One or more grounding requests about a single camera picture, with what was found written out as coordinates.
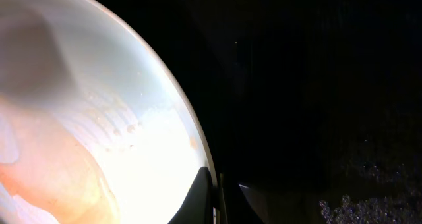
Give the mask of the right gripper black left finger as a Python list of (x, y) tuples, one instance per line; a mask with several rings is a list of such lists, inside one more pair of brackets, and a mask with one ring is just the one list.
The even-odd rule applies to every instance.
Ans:
[(212, 181), (201, 167), (177, 213), (169, 224), (213, 224)]

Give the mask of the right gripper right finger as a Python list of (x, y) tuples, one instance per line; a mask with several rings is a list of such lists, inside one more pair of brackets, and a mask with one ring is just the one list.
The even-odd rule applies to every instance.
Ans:
[(264, 224), (271, 224), (269, 212), (269, 193), (261, 188), (246, 184), (239, 184), (252, 210), (259, 216)]

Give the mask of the light green plate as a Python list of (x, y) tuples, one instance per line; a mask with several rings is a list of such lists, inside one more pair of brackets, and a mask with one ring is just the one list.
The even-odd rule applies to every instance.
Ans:
[(1, 0), (1, 222), (169, 223), (204, 132), (156, 52), (95, 0)]

